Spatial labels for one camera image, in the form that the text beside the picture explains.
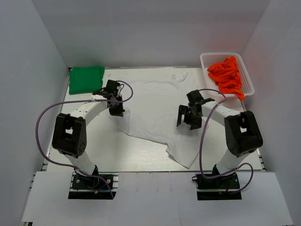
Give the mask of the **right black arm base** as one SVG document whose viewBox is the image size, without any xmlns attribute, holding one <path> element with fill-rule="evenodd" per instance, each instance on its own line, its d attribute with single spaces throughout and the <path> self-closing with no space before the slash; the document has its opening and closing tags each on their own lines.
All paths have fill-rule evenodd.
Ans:
<svg viewBox="0 0 301 226">
<path fill-rule="evenodd" d="M 192 178 L 196 183 L 198 201 L 229 201 L 241 200 L 241 192 L 236 173 L 216 179 L 205 179 L 201 174 Z"/>
</svg>

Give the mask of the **white t shirt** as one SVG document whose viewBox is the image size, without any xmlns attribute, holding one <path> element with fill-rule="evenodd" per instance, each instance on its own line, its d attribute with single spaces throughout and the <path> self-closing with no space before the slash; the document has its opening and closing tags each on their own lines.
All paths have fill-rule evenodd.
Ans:
<svg viewBox="0 0 301 226">
<path fill-rule="evenodd" d="M 124 103 L 124 116 L 110 120 L 125 134 L 167 145 L 166 152 L 185 168 L 198 155 L 202 130 L 177 126 L 178 108 L 187 105 L 186 95 L 199 89 L 195 76 L 183 72 L 164 79 L 131 79 L 133 97 Z"/>
</svg>

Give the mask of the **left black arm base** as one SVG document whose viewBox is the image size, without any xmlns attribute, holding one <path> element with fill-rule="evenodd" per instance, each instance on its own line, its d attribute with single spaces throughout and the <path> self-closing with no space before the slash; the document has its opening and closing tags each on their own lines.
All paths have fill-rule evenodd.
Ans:
<svg viewBox="0 0 301 226">
<path fill-rule="evenodd" d="M 118 188 L 118 173 L 104 173 L 100 176 L 109 185 L 111 192 L 107 185 L 98 178 L 87 178 L 77 173 L 72 174 L 69 200 L 113 200 Z"/>
</svg>

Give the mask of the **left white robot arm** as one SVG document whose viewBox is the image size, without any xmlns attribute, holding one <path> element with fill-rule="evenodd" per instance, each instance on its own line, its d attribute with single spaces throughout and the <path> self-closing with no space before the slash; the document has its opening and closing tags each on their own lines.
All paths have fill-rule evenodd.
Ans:
<svg viewBox="0 0 301 226">
<path fill-rule="evenodd" d="M 92 94 L 91 101 L 71 113 L 60 113 L 55 121 L 52 147 L 64 155 L 75 167 L 75 172 L 98 175 L 98 167 L 92 163 L 87 147 L 87 125 L 101 112 L 109 110 L 112 116 L 123 116 L 121 86 L 102 88 Z"/>
</svg>

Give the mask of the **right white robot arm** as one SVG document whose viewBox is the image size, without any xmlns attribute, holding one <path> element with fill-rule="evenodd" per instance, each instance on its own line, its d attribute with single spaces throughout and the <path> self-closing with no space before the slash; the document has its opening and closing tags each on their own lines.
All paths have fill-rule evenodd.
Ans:
<svg viewBox="0 0 301 226">
<path fill-rule="evenodd" d="M 205 139 L 205 127 L 209 120 L 222 125 L 225 129 L 227 150 L 221 160 L 214 165 L 212 175 L 205 178 L 218 178 L 233 174 L 241 162 L 263 145 L 263 138 L 256 118 L 251 111 L 231 110 L 211 98 L 180 105 L 178 108 L 177 127 L 182 122 L 190 129 L 202 128 L 200 148 Z"/>
</svg>

